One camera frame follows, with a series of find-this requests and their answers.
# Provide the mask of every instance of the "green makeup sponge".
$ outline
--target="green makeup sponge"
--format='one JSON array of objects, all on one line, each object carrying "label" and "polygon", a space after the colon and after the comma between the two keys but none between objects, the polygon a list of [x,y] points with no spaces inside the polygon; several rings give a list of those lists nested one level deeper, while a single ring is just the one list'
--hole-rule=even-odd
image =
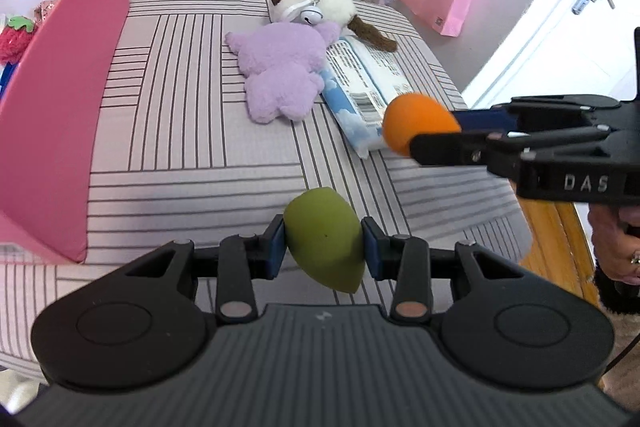
[{"label": "green makeup sponge", "polygon": [[332,188],[313,188],[284,211],[287,246],[306,274],[332,290],[355,293],[364,274],[362,227]]}]

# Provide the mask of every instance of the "striped tablecloth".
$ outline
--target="striped tablecloth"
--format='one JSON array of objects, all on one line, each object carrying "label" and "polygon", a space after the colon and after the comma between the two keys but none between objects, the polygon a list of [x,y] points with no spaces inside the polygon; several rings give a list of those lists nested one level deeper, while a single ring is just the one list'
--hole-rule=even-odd
[{"label": "striped tablecloth", "polygon": [[[396,59],[415,90],[450,109],[465,107],[404,16],[357,6],[366,22],[398,40]],[[333,187],[360,217],[433,247],[473,238],[516,261],[526,253],[530,233],[511,187],[483,169],[420,169],[390,152],[361,160],[320,98],[302,123],[252,123],[223,36],[268,22],[267,0],[131,0],[100,111],[86,263],[0,265],[0,365],[41,378],[29,331],[44,306],[172,239],[209,246],[259,233],[308,188]],[[366,274],[356,294],[336,293],[289,255],[275,281],[255,282],[258,305],[388,306],[393,288]],[[198,305],[210,311],[214,292],[214,280],[201,283]],[[446,283],[435,294],[446,306]]]}]

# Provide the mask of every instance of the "barcode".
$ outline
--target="barcode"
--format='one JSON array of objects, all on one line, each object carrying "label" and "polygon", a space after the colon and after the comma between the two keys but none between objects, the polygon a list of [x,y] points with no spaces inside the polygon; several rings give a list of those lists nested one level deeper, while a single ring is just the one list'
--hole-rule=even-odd
[{"label": "barcode", "polygon": [[376,109],[376,106],[373,105],[369,95],[365,92],[352,92],[351,100],[356,105],[360,116],[365,122],[379,122],[380,114]]},{"label": "barcode", "polygon": [[394,86],[396,88],[396,93],[398,94],[407,94],[408,92],[414,92],[414,90],[409,86],[409,84],[402,84],[402,86]]}]

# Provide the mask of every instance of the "black sleeve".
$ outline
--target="black sleeve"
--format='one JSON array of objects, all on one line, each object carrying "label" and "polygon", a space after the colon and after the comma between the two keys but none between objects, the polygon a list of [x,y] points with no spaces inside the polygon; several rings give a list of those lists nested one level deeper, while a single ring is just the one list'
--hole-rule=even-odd
[{"label": "black sleeve", "polygon": [[615,288],[615,281],[607,277],[596,264],[593,283],[600,293],[600,302],[609,311],[623,315],[640,314],[640,297],[623,297]]}]

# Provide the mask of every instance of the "brown tail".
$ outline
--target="brown tail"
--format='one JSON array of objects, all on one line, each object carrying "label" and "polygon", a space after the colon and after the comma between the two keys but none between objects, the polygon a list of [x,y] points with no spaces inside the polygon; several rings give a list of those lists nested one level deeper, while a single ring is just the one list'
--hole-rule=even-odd
[{"label": "brown tail", "polygon": [[369,42],[373,47],[379,50],[392,53],[398,50],[398,43],[395,40],[387,39],[382,33],[380,33],[378,28],[371,24],[367,24],[357,15],[351,19],[347,28],[354,32],[363,41]]}]

